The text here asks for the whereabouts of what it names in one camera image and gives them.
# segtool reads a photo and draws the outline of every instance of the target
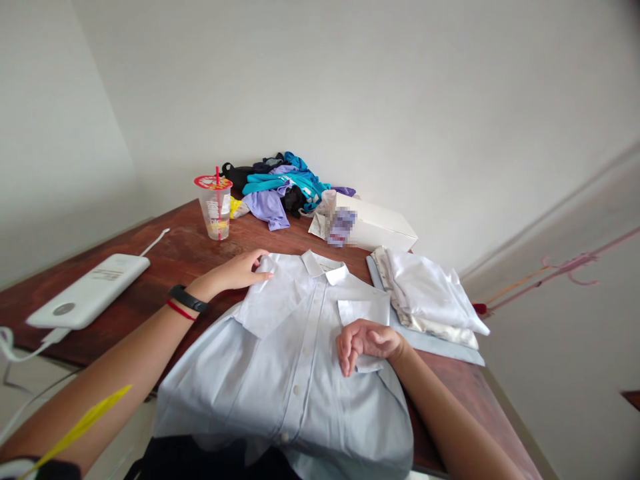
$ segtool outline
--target person's left hand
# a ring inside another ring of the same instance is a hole
[[[402,336],[391,327],[370,320],[358,319],[342,328],[335,338],[340,370],[350,377],[355,370],[355,361],[360,355],[391,359],[402,350]]]
[[[273,277],[272,273],[255,273],[253,267],[259,267],[258,258],[268,255],[263,249],[244,252],[219,267],[210,270],[202,277],[194,280],[186,288],[186,292],[201,301],[210,301],[223,290],[240,289]]]

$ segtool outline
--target smartwatch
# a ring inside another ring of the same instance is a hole
[[[190,294],[185,292],[185,288],[186,287],[184,285],[174,285],[171,290],[169,290],[169,294],[172,298],[182,303],[186,308],[190,308],[191,310],[195,310],[200,313],[206,311],[209,304],[192,297]]]

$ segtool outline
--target white power bank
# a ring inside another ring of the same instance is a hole
[[[146,257],[116,253],[34,312],[27,324],[48,329],[83,329],[150,264]]]

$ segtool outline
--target plastic cup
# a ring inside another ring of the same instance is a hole
[[[229,179],[216,177],[216,175],[204,175],[194,179],[193,182],[198,187],[200,208],[202,208],[209,238],[224,240],[229,236],[233,183]]]

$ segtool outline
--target light blue shirt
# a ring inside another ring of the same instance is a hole
[[[302,479],[404,479],[413,461],[407,404],[386,360],[344,378],[335,338],[366,315],[388,325],[389,294],[311,251],[272,253],[271,280],[218,319],[160,385],[155,437],[214,450],[244,438],[247,464],[277,445]]]

